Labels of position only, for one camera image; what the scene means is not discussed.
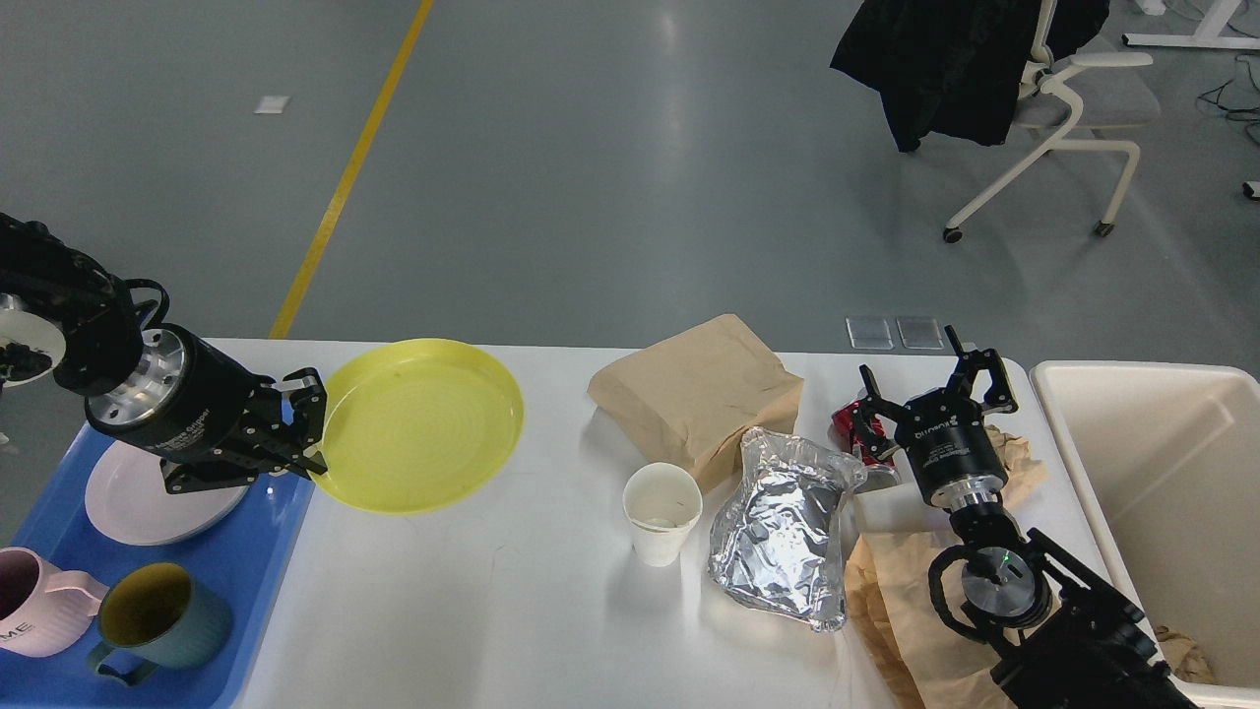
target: mug handle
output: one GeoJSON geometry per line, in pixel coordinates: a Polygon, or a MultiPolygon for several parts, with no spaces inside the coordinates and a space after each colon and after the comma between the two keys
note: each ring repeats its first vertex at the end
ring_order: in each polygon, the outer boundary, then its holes
{"type": "Polygon", "coordinates": [[[55,591],[78,591],[96,602],[88,613],[88,616],[96,616],[97,611],[101,610],[101,601],[105,598],[105,594],[110,593],[110,587],[93,579],[87,572],[58,572],[48,577],[45,591],[48,593],[55,591]]]}
{"type": "Polygon", "coordinates": [[[154,674],[154,670],[159,667],[156,662],[150,662],[145,660],[140,662],[140,666],[130,672],[120,672],[113,667],[105,664],[106,657],[115,651],[115,647],[107,642],[102,642],[92,649],[92,652],[87,654],[87,666],[92,667],[92,671],[101,675],[102,678],[112,678],[123,684],[123,686],[136,686],[137,684],[149,679],[149,675],[154,674]]]}

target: teal mug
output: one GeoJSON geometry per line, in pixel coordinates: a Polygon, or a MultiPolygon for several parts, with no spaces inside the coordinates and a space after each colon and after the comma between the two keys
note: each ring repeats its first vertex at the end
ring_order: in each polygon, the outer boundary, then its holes
{"type": "Polygon", "coordinates": [[[101,603],[101,637],[87,664],[127,686],[158,667],[188,669],[209,662],[232,632],[232,610],[179,564],[150,564],[127,574],[101,603]],[[142,660],[121,672],[105,664],[122,650],[142,660]]]}

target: white table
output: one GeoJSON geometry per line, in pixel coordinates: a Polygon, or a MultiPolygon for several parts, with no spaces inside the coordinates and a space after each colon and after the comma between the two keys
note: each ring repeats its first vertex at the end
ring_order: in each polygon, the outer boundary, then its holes
{"type": "MultiPolygon", "coordinates": [[[[315,366],[325,378],[375,345],[212,341],[256,373],[315,366]]],[[[635,559],[620,495],[644,460],[586,397],[591,375],[630,350],[485,349],[524,394],[512,460],[430,515],[374,516],[316,491],[238,706],[896,708],[853,628],[816,635],[736,604],[704,577],[708,529],[733,484],[706,497],[679,564],[635,559]]],[[[942,387],[954,364],[781,358],[805,379],[796,433],[819,443],[859,389],[859,364],[891,400],[942,387]]],[[[1028,379],[1007,366],[1021,409],[990,421],[1028,438],[1051,472],[1018,519],[1102,573],[1028,379]]],[[[946,526],[942,513],[925,515],[946,526]]]]}
{"type": "MultiPolygon", "coordinates": [[[[1164,14],[1163,0],[1138,0],[1148,15],[1164,14]]],[[[1242,0],[1212,0],[1203,11],[1203,19],[1194,34],[1134,34],[1124,33],[1125,47],[1186,47],[1192,49],[1260,49],[1260,39],[1251,37],[1221,37],[1242,0]]]]}

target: pink mug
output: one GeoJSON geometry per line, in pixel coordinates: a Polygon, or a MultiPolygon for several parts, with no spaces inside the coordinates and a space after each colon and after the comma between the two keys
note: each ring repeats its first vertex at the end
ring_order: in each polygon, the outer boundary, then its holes
{"type": "Polygon", "coordinates": [[[74,645],[110,588],[21,547],[0,549],[0,650],[48,657],[74,645]]]}

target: black jacket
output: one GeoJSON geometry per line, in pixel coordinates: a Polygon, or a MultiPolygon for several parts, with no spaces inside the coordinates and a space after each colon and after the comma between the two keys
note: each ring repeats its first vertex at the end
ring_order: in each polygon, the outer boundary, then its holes
{"type": "MultiPolygon", "coordinates": [[[[879,92],[897,149],[930,131],[1004,142],[1038,0],[866,0],[832,58],[879,92]]],[[[1108,0],[1060,0],[1047,44],[1066,57],[1102,28],[1108,0]]]]}

